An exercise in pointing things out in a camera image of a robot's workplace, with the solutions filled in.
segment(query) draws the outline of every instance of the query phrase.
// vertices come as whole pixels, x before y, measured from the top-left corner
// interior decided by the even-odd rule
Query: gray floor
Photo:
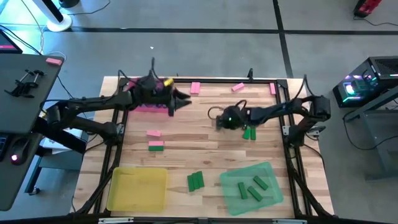
[[[92,11],[106,3],[81,1],[70,12]],[[288,30],[398,30],[395,26],[374,27],[354,21],[356,1],[279,0],[279,6]],[[11,16],[16,9],[20,9],[22,19]],[[32,9],[44,25],[43,15]],[[374,23],[398,23],[397,10],[398,1],[384,0],[368,19]],[[16,0],[10,0],[0,22],[34,24]],[[74,16],[73,23],[118,28],[277,28],[272,0],[111,0],[109,7],[97,14]],[[37,31],[16,33],[39,47]],[[347,110],[336,107],[330,91],[368,56],[398,55],[398,36],[286,35],[286,41],[294,77],[302,78],[306,73],[312,90],[332,99],[332,119],[326,122],[320,148],[335,213],[343,218],[397,223],[398,180],[365,182],[364,175],[378,168],[374,152],[359,151],[349,144],[341,122]],[[98,95],[102,77],[116,75],[118,69],[128,75],[146,74],[152,56],[157,59],[157,72],[164,75],[243,77],[252,67],[256,77],[286,77],[277,34],[46,32],[45,52],[51,51],[68,56],[60,77],[74,96]],[[50,98],[65,97],[56,83]],[[354,141],[371,145],[360,138],[358,124],[348,127]],[[38,182],[43,194],[19,194],[14,207],[1,212],[0,219],[68,213],[76,179],[76,172],[45,170]],[[32,207],[43,209],[33,212]]]

